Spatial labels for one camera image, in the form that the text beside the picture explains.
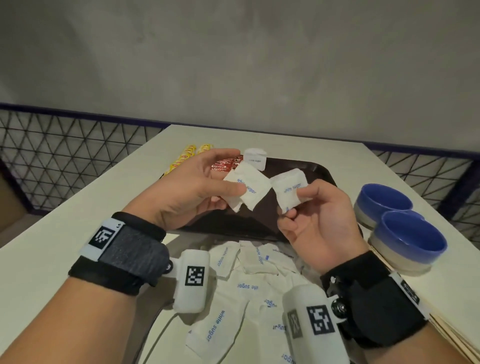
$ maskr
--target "blue bowl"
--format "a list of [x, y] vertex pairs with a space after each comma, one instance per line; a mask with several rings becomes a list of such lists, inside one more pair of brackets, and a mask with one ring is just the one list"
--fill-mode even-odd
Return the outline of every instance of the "blue bowl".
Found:
[[447, 249], [441, 232], [425, 220], [405, 212], [386, 212], [377, 224], [371, 244], [397, 268], [420, 271]]
[[354, 206], [359, 222], [372, 228], [378, 224], [385, 212], [408, 212], [412, 208], [412, 201], [403, 193], [394, 188], [376, 183], [363, 185]]

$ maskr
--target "concrete wall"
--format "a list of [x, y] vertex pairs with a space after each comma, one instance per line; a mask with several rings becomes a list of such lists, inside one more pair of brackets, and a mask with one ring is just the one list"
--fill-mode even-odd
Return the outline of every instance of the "concrete wall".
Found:
[[0, 101], [480, 151], [480, 3], [3, 0]]

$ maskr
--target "left hand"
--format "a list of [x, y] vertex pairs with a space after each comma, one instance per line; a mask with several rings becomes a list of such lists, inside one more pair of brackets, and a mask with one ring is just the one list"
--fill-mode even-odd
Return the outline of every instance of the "left hand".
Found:
[[227, 203], [219, 196], [241, 196], [243, 183], [223, 181], [227, 172], [211, 170], [218, 160], [234, 158], [238, 149], [211, 149], [188, 158], [172, 172], [134, 198], [122, 211], [158, 225], [178, 229], [195, 216], [223, 210]]

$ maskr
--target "right hand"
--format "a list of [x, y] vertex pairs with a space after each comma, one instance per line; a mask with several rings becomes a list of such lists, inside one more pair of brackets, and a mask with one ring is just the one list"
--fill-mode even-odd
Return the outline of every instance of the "right hand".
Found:
[[315, 271], [324, 274], [369, 250], [345, 192], [326, 181], [315, 180], [299, 188], [297, 196], [300, 200], [313, 200], [280, 215], [278, 228]]

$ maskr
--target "metal screw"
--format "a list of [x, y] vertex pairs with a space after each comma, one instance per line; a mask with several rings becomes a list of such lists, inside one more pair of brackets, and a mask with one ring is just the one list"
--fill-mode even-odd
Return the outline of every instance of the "metal screw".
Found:
[[347, 318], [347, 305], [340, 298], [332, 302], [332, 311], [338, 318]]

